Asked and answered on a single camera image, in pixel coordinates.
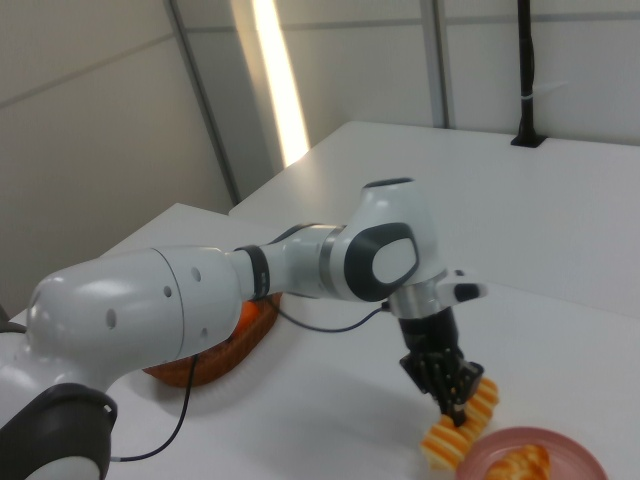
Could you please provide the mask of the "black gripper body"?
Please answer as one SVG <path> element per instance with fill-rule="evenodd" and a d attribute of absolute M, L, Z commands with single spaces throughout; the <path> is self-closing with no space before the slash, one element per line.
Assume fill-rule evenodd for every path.
<path fill-rule="evenodd" d="M 427 317 L 398 319 L 403 340 L 413 356 L 423 356 L 451 351 L 460 358 L 459 332 L 453 309 L 447 307 Z"/>

